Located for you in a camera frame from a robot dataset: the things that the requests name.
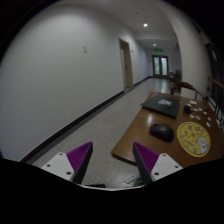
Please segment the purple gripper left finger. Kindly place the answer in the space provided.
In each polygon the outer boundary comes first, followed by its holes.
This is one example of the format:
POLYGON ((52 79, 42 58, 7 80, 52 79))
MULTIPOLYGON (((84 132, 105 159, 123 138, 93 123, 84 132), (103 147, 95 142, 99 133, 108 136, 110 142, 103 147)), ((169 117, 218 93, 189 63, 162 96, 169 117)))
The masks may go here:
POLYGON ((68 153, 59 152, 42 169, 70 182, 81 184, 93 152, 93 143, 88 142, 68 153))

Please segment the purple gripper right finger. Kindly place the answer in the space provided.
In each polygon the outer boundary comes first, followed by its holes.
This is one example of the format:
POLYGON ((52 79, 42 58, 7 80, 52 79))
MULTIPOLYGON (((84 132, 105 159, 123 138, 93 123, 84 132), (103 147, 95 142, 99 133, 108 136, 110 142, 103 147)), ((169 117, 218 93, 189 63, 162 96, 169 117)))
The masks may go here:
POLYGON ((133 154, 144 185, 182 169, 167 153, 157 154, 137 142, 133 143, 133 154))

